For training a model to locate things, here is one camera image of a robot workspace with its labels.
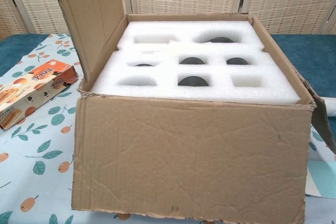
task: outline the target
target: open cardboard box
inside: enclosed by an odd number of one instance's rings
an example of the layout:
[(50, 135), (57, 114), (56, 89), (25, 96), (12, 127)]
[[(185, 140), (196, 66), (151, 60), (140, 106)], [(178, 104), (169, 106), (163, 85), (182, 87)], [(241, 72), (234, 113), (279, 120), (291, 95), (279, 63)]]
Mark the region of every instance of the open cardboard box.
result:
[[(124, 15), (121, 0), (59, 0), (85, 78), (72, 207), (240, 223), (302, 223), (310, 124), (333, 152), (325, 105), (248, 14)], [(138, 20), (248, 20), (288, 78), (296, 105), (144, 99), (90, 92)]]

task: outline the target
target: floral tablecloth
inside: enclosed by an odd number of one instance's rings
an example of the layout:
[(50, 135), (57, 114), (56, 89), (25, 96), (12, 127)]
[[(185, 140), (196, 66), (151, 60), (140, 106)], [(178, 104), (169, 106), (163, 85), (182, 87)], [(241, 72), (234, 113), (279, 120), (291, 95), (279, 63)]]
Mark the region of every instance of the floral tablecloth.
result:
[[(0, 86), (32, 68), (56, 59), (74, 65), (81, 79), (82, 69), (71, 39), (65, 34), (49, 35), (23, 56), (0, 78)], [(113, 223), (115, 214), (71, 210), (73, 145), (79, 81), (58, 94), (35, 113), (8, 131), (0, 131), (0, 224)], [(311, 158), (325, 149), (312, 131)], [(332, 224), (336, 221), (336, 200), (307, 197), (306, 223)], [(132, 215), (127, 223), (194, 223), (196, 220), (154, 219)]]

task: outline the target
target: cardboard flap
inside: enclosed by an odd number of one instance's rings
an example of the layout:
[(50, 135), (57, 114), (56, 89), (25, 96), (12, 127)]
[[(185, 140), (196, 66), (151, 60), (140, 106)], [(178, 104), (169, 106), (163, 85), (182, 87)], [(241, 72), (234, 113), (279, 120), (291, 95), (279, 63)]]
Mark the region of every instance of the cardboard flap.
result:
[(329, 149), (336, 154), (336, 143), (329, 127), (326, 104), (324, 100), (316, 94), (308, 81), (304, 80), (303, 83), (307, 87), (310, 94), (313, 96), (317, 105), (313, 111), (311, 123), (325, 141)]
[(121, 0), (58, 0), (77, 50), (85, 78), (90, 80), (124, 12)]

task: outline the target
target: orange product box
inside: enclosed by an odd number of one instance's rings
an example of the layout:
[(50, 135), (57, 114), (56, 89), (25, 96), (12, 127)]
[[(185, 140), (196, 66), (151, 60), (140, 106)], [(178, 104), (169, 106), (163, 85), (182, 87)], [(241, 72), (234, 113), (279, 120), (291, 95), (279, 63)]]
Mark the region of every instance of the orange product box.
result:
[(75, 68), (50, 60), (0, 88), (0, 127), (8, 130), (78, 80)]

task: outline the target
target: styrofoam insert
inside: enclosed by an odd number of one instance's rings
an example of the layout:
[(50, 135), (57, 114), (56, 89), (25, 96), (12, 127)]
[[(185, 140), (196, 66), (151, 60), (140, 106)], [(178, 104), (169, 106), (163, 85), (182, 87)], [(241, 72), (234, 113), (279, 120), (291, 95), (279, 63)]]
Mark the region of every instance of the styrofoam insert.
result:
[(172, 42), (203, 44), (223, 36), (235, 43), (249, 44), (260, 50), (264, 48), (248, 21), (166, 21), (130, 22), (118, 43), (118, 49), (163, 50)]
[[(295, 104), (300, 98), (271, 56), (249, 45), (179, 44), (158, 52), (121, 50), (112, 54), (91, 92), (144, 98), (227, 101), (258, 104)], [(198, 57), (204, 65), (182, 65)], [(249, 65), (227, 65), (230, 57)], [(138, 64), (152, 67), (136, 67)], [(209, 87), (177, 84), (188, 76), (206, 80)]]

